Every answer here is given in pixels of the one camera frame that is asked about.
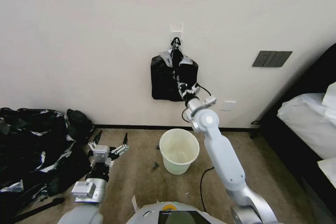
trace hanging black bag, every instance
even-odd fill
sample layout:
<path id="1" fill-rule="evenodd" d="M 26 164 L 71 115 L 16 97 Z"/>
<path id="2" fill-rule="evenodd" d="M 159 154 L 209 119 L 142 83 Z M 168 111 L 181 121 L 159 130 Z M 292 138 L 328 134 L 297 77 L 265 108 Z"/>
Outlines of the hanging black bag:
<path id="1" fill-rule="evenodd" d="M 155 100 L 183 101 L 177 82 L 192 87 L 197 82 L 198 64 L 182 53 L 178 37 L 171 42 L 172 48 L 152 58 L 150 66 L 152 97 Z"/>

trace black garbage bag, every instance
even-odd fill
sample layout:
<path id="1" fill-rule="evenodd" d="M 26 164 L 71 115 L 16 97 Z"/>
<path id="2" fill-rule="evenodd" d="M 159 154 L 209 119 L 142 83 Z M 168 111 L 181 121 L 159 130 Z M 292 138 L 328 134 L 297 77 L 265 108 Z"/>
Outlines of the black garbage bag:
<path id="1" fill-rule="evenodd" d="M 61 113 L 0 109 L 3 218 L 12 217 L 37 199 L 63 192 L 89 171 L 90 162 L 81 144 L 69 135 Z"/>
<path id="2" fill-rule="evenodd" d="M 78 110 L 68 109 L 64 115 L 69 135 L 80 144 L 87 144 L 89 137 L 93 134 L 94 126 L 92 121 Z"/>
<path id="3" fill-rule="evenodd" d="M 152 58 L 150 72 L 155 100 L 183 101 L 177 82 L 192 87 L 197 82 L 198 64 L 179 49 L 162 52 Z"/>

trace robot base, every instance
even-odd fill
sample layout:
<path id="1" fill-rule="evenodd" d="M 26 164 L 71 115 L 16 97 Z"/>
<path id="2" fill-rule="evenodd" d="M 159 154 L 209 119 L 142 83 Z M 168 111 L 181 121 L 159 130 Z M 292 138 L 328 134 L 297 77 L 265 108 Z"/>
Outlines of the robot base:
<path id="1" fill-rule="evenodd" d="M 178 202 L 157 202 L 138 208 L 132 199 L 135 214 L 126 224 L 206 223 L 226 224 L 194 206 Z"/>

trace beige carpet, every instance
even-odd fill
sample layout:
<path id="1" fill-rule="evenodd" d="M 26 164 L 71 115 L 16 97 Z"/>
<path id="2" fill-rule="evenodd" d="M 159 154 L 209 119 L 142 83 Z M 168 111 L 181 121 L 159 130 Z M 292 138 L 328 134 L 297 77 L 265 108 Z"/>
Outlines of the beige carpet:
<path id="1" fill-rule="evenodd" d="M 117 159 L 110 169 L 105 201 L 100 205 L 104 223 L 126 223 L 134 214 L 131 203 L 133 195 L 136 195 L 139 206 L 159 200 L 178 201 L 202 209 L 200 178 L 205 169 L 212 167 L 203 144 L 203 135 L 194 134 L 201 148 L 198 158 L 185 174 L 176 176 L 165 170 L 160 151 L 155 149 L 164 131 L 104 129 L 99 144 L 117 147 L 126 132 L 129 151 Z M 251 140 L 247 133 L 242 132 L 223 132 L 223 135 L 230 139 L 245 169 L 247 184 L 266 199 L 279 221 L 286 224 L 315 223 L 304 191 L 263 138 Z M 154 161 L 160 166 L 152 170 Z M 202 187 L 208 213 L 224 222 L 233 223 L 230 213 L 233 202 L 214 170 L 207 172 Z M 74 203 L 70 191 L 71 188 L 64 193 L 66 201 L 63 204 L 20 223 L 57 223 L 64 213 L 78 205 Z"/>

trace dark gray switch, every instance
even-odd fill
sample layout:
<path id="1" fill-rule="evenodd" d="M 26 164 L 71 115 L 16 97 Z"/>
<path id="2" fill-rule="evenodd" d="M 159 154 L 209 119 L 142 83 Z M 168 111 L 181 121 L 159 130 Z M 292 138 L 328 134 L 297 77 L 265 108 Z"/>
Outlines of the dark gray switch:
<path id="1" fill-rule="evenodd" d="M 271 53 L 269 54 L 267 60 L 265 61 L 263 67 L 268 67 L 268 65 L 270 64 L 270 62 L 272 61 L 273 57 L 275 56 L 277 52 L 276 51 L 271 51 Z"/>
<path id="2" fill-rule="evenodd" d="M 255 59 L 254 63 L 253 63 L 253 67 L 261 67 L 264 65 L 264 63 L 266 62 L 268 56 L 270 55 L 271 51 L 260 51 L 260 53 L 258 54 L 257 58 Z"/>
<path id="3" fill-rule="evenodd" d="M 268 67 L 282 67 L 288 57 L 292 54 L 291 51 L 278 51 L 274 55 Z"/>
<path id="4" fill-rule="evenodd" d="M 292 51 L 282 52 L 280 60 L 278 61 L 278 67 L 282 67 L 291 54 Z"/>

